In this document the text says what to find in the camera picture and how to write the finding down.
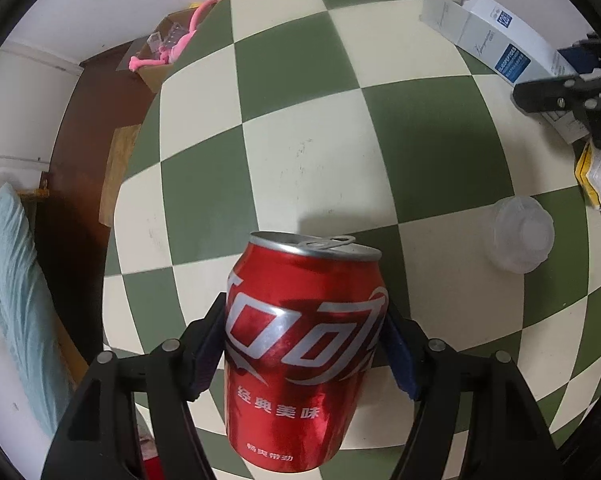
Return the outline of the red cola can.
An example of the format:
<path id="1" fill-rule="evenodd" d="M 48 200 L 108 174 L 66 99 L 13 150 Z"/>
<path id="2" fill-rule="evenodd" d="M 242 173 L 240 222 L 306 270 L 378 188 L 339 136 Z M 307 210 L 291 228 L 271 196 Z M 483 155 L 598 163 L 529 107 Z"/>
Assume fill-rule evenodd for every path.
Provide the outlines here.
<path id="1" fill-rule="evenodd" d="M 355 237 L 258 231 L 227 281 L 224 422 L 280 474 L 339 450 L 389 307 L 382 254 Z"/>

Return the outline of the yellow white crumpled packet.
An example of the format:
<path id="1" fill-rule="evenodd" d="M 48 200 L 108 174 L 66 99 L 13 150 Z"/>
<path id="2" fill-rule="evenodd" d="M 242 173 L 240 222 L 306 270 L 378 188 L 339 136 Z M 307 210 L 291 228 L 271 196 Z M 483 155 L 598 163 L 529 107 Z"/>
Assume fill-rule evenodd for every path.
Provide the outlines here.
<path id="1" fill-rule="evenodd" d="M 575 178 L 593 208 L 601 212 L 601 149 L 588 139 L 575 167 Z"/>

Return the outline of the white blue paper box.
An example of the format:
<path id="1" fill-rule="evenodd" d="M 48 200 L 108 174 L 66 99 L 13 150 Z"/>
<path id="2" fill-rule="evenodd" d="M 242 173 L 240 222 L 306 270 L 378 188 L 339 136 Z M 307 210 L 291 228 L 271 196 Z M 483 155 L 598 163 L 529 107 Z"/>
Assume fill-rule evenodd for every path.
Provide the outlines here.
<path id="1" fill-rule="evenodd" d="M 423 0 L 420 20 L 510 87 L 577 74 L 535 29 L 495 0 Z"/>

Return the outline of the clear plastic cup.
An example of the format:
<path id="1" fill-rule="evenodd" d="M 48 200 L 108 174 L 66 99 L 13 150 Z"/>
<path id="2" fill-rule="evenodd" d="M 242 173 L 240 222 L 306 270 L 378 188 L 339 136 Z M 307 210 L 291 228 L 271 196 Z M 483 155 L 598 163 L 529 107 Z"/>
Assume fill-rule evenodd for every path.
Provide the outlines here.
<path id="1" fill-rule="evenodd" d="M 551 214 L 531 196 L 512 196 L 488 208 L 486 254 L 503 271 L 528 274 L 545 262 L 555 244 Z"/>

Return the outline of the light blue duvet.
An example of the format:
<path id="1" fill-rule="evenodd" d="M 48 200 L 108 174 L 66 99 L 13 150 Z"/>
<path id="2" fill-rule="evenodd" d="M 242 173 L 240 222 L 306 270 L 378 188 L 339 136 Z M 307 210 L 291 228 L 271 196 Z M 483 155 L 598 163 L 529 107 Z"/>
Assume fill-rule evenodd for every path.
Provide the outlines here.
<path id="1" fill-rule="evenodd" d="M 52 437 L 75 383 L 61 352 L 56 312 L 26 211 L 9 182 L 0 186 L 0 335 L 32 414 Z"/>

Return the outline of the green white checkered tablecloth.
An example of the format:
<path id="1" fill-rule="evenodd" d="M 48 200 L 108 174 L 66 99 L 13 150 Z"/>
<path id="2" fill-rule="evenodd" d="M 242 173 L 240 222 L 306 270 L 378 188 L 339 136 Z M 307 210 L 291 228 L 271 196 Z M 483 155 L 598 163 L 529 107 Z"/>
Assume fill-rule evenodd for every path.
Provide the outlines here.
<path id="1" fill-rule="evenodd" d="M 114 214 L 103 321 L 145 353 L 201 318 L 257 230 L 354 235 L 427 335 L 520 364 L 553 440 L 601 396 L 601 214 L 575 152 L 421 0 L 221 0 L 148 109 Z M 528 274 L 488 258 L 488 208 L 555 224 Z"/>

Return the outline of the pink plush toy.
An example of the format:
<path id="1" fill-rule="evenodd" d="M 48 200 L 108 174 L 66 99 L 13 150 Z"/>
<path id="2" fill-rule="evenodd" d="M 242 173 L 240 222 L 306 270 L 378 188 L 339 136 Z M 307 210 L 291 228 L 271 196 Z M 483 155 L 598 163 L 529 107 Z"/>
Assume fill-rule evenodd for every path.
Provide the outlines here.
<path id="1" fill-rule="evenodd" d="M 197 6 L 190 16 L 188 27 L 178 25 L 176 28 L 176 39 L 163 39 L 157 48 L 156 55 L 153 58 L 138 58 L 132 56 L 130 58 L 128 68 L 132 72 L 137 72 L 141 67 L 145 66 L 162 66 L 174 64 L 180 54 L 186 49 L 190 40 L 193 38 L 207 14 L 212 11 L 212 8 L 218 3 L 218 0 L 205 0 Z"/>

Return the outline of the brown cardboard box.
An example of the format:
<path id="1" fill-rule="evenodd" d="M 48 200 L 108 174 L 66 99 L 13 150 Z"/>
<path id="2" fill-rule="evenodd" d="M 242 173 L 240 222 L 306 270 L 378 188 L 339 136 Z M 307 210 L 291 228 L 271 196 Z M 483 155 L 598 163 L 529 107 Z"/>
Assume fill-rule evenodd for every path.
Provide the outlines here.
<path id="1" fill-rule="evenodd" d="M 170 48 L 177 42 L 169 39 L 170 32 L 189 32 L 194 11 L 194 8 L 188 8 L 166 15 L 127 62 L 128 70 L 137 74 L 154 94 L 159 92 L 171 69 L 171 64 L 162 58 L 163 42 L 167 41 Z"/>

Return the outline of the wooden bed frame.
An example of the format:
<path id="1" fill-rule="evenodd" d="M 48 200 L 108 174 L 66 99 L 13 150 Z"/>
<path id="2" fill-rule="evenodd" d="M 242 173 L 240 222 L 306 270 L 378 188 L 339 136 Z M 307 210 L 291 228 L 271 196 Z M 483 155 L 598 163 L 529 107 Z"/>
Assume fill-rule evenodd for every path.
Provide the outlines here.
<path id="1" fill-rule="evenodd" d="M 104 276 L 118 268 L 114 209 L 136 144 L 138 125 L 106 136 L 70 138 L 31 193 L 38 261 L 58 315 L 69 362 L 91 362 L 105 340 Z"/>

